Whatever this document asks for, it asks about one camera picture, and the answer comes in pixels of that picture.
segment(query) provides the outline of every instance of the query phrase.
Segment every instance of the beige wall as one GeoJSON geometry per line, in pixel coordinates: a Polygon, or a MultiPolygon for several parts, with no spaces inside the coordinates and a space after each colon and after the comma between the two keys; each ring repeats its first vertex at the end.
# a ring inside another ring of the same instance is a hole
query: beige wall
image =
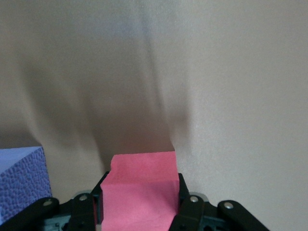
{"type": "Polygon", "coordinates": [[[307,25],[307,1],[0,1],[0,147],[41,143],[64,202],[174,146],[191,191],[307,230],[307,25]]]}

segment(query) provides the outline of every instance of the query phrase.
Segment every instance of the textured foam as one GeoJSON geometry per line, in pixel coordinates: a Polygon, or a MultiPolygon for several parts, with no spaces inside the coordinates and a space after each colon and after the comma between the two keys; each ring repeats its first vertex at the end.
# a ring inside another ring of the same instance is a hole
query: textured foam
{"type": "Polygon", "coordinates": [[[175,152],[115,155],[101,188],[102,231],[167,231],[179,208],[175,152]]]}
{"type": "Polygon", "coordinates": [[[42,147],[0,150],[0,224],[36,200],[51,196],[42,147]]]}

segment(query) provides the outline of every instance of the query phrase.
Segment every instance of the pink sponge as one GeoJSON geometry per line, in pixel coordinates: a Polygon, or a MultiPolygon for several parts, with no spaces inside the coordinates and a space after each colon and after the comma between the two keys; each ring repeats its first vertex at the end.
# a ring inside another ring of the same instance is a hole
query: pink sponge
{"type": "Polygon", "coordinates": [[[115,155],[101,189],[102,231],[167,231],[179,209],[175,152],[115,155]]]}

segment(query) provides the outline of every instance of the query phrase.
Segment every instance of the bolt head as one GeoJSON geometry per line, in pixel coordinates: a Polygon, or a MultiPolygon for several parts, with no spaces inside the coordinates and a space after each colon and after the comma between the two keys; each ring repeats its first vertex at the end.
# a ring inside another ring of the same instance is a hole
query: bolt head
{"type": "Polygon", "coordinates": [[[233,204],[231,204],[230,202],[225,202],[223,205],[224,205],[227,209],[233,209],[233,208],[234,208],[233,204]]]}
{"type": "Polygon", "coordinates": [[[43,206],[49,206],[49,205],[51,205],[51,204],[52,204],[51,199],[48,199],[47,201],[45,201],[45,202],[43,203],[43,206]]]}
{"type": "Polygon", "coordinates": [[[191,202],[194,202],[194,203],[196,203],[196,202],[199,201],[199,200],[198,200],[198,197],[196,197],[196,196],[191,196],[191,197],[190,197],[190,200],[191,200],[191,202]]]}
{"type": "Polygon", "coordinates": [[[84,201],[84,200],[86,200],[88,197],[87,197],[87,195],[82,195],[80,198],[79,198],[79,200],[80,201],[84,201]]]}

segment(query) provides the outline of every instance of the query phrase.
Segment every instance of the blue foam block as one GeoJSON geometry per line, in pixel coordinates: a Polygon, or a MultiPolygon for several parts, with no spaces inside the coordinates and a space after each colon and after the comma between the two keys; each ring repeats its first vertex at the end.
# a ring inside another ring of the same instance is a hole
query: blue foam block
{"type": "Polygon", "coordinates": [[[42,147],[0,149],[0,224],[51,196],[42,147]]]}

